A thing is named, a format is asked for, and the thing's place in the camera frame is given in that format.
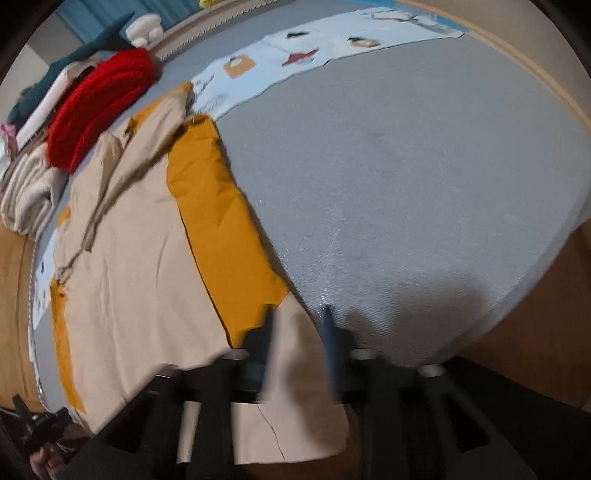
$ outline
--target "folded blanket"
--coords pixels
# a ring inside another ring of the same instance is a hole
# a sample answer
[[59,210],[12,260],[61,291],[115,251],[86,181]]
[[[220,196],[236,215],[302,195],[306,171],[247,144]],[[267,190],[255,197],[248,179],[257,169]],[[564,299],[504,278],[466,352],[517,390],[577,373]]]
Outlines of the folded blanket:
[[39,103],[33,114],[18,131],[17,144],[19,150],[21,150],[31,137],[35,135],[35,132],[43,126],[62,99],[62,96],[68,91],[78,76],[86,69],[94,68],[99,61],[100,59],[98,57],[91,57],[88,61],[75,61],[70,63],[60,72],[51,85],[51,88],[47,91],[45,97],[43,97],[41,103]]
[[51,124],[51,165],[73,173],[99,135],[156,80],[143,48],[123,51],[98,65],[66,99]]
[[24,155],[0,202],[0,218],[6,228],[37,241],[57,207],[67,179],[67,172],[49,165],[46,142]]

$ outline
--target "cartoon print fabric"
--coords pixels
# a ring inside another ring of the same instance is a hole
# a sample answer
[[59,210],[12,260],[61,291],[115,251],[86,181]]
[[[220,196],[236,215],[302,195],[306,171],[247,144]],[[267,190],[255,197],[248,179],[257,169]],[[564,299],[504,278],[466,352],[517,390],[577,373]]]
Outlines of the cartoon print fabric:
[[292,75],[372,50],[437,38],[459,38],[465,29],[410,7],[376,7],[282,30],[230,56],[214,60],[193,78],[193,110],[217,120],[240,103]]

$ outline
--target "white stuffed toy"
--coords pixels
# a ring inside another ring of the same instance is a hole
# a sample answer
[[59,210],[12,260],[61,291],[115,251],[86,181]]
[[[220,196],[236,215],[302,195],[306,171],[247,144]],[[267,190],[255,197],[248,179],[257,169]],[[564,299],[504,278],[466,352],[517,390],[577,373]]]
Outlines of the white stuffed toy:
[[158,14],[146,14],[136,18],[125,29],[129,42],[136,48],[146,48],[164,35],[162,19]]

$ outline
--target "blue curtain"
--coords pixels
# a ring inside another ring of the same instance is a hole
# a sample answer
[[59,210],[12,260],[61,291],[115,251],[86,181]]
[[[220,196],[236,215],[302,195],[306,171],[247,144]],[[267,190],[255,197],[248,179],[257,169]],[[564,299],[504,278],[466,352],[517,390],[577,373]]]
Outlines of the blue curtain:
[[134,19],[147,13],[158,14],[166,30],[197,11],[199,0],[65,0],[56,13],[87,43],[129,12],[135,12]]

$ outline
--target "wall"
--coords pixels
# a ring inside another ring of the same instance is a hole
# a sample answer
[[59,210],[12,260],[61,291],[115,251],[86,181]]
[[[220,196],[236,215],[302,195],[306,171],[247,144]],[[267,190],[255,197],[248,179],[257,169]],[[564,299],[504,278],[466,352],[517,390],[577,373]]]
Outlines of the wall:
[[82,46],[63,20],[56,14],[49,16],[29,39],[31,48],[48,65],[60,60]]
[[47,71],[47,63],[26,44],[0,85],[0,122],[4,122],[20,93],[38,82]]

